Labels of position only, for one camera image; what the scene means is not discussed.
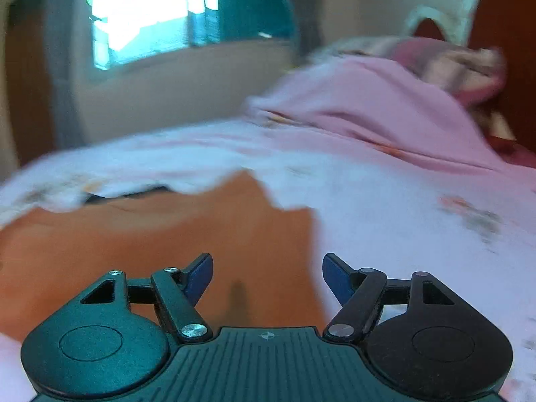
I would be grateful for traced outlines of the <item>orange garment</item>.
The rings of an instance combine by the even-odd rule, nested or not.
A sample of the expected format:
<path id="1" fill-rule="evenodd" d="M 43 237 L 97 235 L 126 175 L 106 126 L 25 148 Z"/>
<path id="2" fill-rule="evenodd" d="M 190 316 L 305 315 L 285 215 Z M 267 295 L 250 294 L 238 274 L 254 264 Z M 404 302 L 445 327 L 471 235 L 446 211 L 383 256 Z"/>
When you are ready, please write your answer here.
<path id="1" fill-rule="evenodd" d="M 248 173 L 192 195 L 36 208 L 1 231 L 1 331 L 24 339 L 110 270 L 145 278 L 204 252 L 214 274 L 198 310 L 212 328 L 320 327 L 313 234 L 312 211 L 273 206 Z"/>

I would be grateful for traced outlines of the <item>floral pink bed sheet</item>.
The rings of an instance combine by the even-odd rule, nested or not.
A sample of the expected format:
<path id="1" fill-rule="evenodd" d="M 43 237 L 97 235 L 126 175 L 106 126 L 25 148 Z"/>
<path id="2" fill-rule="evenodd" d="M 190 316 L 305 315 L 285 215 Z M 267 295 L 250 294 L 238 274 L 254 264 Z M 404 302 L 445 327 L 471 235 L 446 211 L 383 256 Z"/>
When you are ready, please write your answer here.
<path id="1" fill-rule="evenodd" d="M 248 173 L 272 205 L 314 214 L 311 275 L 325 325 L 339 309 L 323 282 L 335 253 L 355 268 L 406 279 L 428 271 L 502 329 L 509 401 L 535 398 L 535 173 L 403 161 L 319 130 L 242 121 L 139 134 L 53 154 L 1 187 L 1 231 L 29 211 L 70 212 L 157 192 L 198 194 Z M 1 398 L 34 396 L 22 340 L 1 332 Z"/>

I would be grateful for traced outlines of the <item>pink blanket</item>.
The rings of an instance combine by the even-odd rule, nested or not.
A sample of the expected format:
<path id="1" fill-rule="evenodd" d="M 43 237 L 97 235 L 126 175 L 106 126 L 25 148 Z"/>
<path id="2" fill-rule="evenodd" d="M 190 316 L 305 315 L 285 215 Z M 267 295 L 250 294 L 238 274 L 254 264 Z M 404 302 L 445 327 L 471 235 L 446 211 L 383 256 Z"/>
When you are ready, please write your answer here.
<path id="1" fill-rule="evenodd" d="M 500 170 L 503 161 L 454 98 L 400 64 L 335 57 L 286 74 L 248 98 L 245 115 L 309 127 L 406 157 Z"/>

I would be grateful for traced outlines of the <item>striped pillow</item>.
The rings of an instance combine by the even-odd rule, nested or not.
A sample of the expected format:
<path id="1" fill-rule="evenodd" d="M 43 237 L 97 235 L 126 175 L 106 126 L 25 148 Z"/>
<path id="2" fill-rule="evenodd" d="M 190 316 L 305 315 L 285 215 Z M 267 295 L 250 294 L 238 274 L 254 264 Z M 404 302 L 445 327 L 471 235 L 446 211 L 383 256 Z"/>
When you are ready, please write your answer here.
<path id="1" fill-rule="evenodd" d="M 347 38 L 313 52 L 309 60 L 318 63 L 348 55 L 395 61 L 466 108 L 494 98 L 506 81 L 506 61 L 500 50 L 472 50 L 425 37 Z"/>

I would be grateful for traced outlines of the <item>brown wooden door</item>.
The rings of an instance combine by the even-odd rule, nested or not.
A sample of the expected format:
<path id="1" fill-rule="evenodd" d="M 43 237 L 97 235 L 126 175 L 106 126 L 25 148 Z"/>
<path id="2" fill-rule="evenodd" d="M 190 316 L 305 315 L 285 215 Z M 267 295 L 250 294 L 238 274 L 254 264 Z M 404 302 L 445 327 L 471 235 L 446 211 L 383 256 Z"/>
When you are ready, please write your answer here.
<path id="1" fill-rule="evenodd" d="M 16 157 L 24 166 L 55 148 L 44 49 L 45 0 L 8 6 L 5 75 Z"/>

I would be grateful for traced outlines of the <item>red white headboard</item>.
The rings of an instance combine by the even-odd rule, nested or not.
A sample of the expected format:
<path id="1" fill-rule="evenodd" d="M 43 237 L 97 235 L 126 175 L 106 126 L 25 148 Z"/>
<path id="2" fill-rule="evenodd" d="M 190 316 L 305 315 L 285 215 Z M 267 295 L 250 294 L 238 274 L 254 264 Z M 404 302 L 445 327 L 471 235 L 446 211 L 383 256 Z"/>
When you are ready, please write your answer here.
<path id="1" fill-rule="evenodd" d="M 420 5 L 407 19 L 410 36 L 441 39 L 471 49 L 495 49 L 505 61 L 503 89 L 471 106 L 488 137 L 535 151 L 535 0 L 469 0 L 454 21 Z"/>

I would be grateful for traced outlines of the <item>right grey curtain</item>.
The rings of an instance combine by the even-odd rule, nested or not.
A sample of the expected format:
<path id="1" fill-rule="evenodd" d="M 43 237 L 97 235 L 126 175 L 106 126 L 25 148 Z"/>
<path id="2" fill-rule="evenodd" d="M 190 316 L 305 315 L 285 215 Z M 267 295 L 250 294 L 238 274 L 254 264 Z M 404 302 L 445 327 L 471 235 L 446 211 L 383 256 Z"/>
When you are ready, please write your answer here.
<path id="1" fill-rule="evenodd" d="M 284 0 L 292 14 L 293 60 L 302 64 L 310 53 L 323 44 L 321 14 L 323 0 Z"/>

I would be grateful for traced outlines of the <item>grey curtain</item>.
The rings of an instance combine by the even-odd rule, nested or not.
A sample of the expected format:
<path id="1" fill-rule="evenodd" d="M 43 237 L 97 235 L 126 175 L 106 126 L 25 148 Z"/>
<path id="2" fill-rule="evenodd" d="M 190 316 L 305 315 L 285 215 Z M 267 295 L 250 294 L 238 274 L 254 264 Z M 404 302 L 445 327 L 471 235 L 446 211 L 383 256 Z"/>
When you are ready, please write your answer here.
<path id="1" fill-rule="evenodd" d="M 293 60 L 302 64 L 310 53 L 323 44 L 321 14 L 323 0 L 284 0 L 292 14 Z"/>
<path id="2" fill-rule="evenodd" d="M 69 150 L 84 146 L 71 77 L 71 49 L 75 0 L 46 0 L 44 49 L 50 75 L 51 114 L 55 146 Z"/>

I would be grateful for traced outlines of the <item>left grey curtain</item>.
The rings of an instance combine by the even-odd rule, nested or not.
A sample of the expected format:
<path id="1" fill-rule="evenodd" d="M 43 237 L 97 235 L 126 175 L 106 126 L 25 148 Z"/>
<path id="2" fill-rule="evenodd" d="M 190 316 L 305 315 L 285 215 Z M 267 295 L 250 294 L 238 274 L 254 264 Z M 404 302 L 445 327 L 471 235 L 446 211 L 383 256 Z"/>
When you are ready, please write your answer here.
<path id="1" fill-rule="evenodd" d="M 69 150 L 84 146 L 71 77 L 71 49 L 75 0 L 46 0 L 44 49 L 50 75 L 51 114 L 55 146 Z"/>

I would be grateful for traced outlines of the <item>window with white frame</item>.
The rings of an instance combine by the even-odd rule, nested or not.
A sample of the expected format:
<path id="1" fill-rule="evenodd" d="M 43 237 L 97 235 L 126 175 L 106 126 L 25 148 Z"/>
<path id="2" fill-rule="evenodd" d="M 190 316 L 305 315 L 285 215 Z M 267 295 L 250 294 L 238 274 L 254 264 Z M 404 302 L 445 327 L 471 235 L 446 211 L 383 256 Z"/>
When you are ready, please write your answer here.
<path id="1" fill-rule="evenodd" d="M 225 42 L 292 38 L 288 0 L 86 0 L 93 65 L 101 71 L 153 55 Z"/>

